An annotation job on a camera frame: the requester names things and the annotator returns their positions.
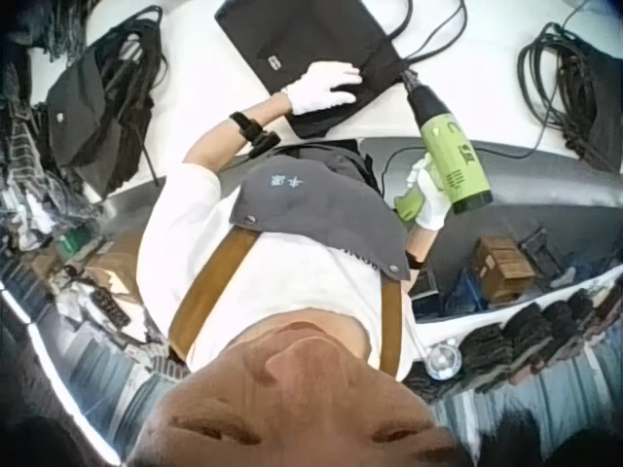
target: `black bag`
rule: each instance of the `black bag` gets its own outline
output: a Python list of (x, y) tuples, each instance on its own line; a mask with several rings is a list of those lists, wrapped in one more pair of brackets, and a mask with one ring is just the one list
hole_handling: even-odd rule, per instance
[(154, 105), (149, 92), (164, 60), (162, 15), (149, 7), (110, 29), (48, 92), (56, 163), (75, 169), (103, 198), (138, 170)]
[(361, 70), (363, 84), (344, 87), (357, 96), (355, 104), (288, 117), (299, 137), (311, 138), (399, 81), (407, 65), (391, 40), (410, 15), (389, 36), (360, 0), (227, 0), (216, 20), (270, 93), (298, 80), (314, 61), (339, 60)]

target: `nose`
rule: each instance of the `nose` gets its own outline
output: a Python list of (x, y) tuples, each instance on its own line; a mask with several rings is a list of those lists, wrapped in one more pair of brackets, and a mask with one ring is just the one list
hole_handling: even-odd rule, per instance
[(278, 390), (290, 404), (323, 406), (348, 391), (348, 356), (329, 338), (295, 341), (266, 362)]

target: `workbench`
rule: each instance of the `workbench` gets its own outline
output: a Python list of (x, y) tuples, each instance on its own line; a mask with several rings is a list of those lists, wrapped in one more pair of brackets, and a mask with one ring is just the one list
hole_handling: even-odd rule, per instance
[[(405, 17), (407, 0), (362, 1), (387, 32)], [(223, 0), (102, 0), (89, 21), (88, 43), (153, 3), (164, 5), (166, 11), (162, 37), (168, 71), (152, 92), (155, 107), (146, 148), (161, 177), (182, 161), (204, 132), (232, 112), (265, 99), (268, 93), (214, 20)], [(457, 6), (458, 0), (414, 0), (413, 19), (394, 43), (401, 56), (418, 49)], [(573, 7), (566, 0), (468, 0), (467, 9), (469, 23), (463, 36), (447, 51), (418, 64), (417, 71), (452, 109), (470, 139), (530, 148), (536, 142), (540, 125), (519, 90), (517, 54), (545, 23), (562, 23)], [(456, 35), (461, 22), (458, 15), (425, 50), (447, 43)], [(604, 52), (623, 56), (623, 28), (615, 16), (599, 15), (587, 8), (575, 15), (568, 29)], [(546, 58), (543, 81), (551, 82), (553, 88), (555, 58)], [(63, 60), (50, 63), (48, 57), (33, 52), (33, 102), (45, 99), (64, 67)], [(284, 144), (299, 141), (284, 119), (272, 129)], [(395, 86), (334, 127), (327, 138), (419, 135), (406, 92), (402, 86)], [(554, 130), (545, 132), (540, 148), (575, 157), (564, 148), (562, 135)], [(151, 179), (143, 157), (138, 173), (119, 192)]]

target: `gray apron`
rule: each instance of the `gray apron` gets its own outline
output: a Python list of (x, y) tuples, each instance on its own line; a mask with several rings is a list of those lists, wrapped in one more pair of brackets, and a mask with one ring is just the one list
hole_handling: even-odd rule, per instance
[(268, 158), (244, 178), (230, 222), (256, 232), (303, 235), (394, 280), (408, 280), (407, 231), (348, 153), (304, 147), (296, 158)]

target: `heat gun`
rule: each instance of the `heat gun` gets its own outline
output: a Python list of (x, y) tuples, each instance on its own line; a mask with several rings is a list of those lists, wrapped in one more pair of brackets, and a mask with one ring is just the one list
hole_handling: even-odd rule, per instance
[[(492, 202), (489, 181), (474, 147), (448, 107), (430, 87), (421, 83), (415, 71), (407, 69), (401, 77), (421, 138), (431, 155), (432, 178), (445, 191), (455, 214)], [(415, 218), (422, 204), (423, 197), (416, 189), (395, 200), (398, 215), (405, 221)]]

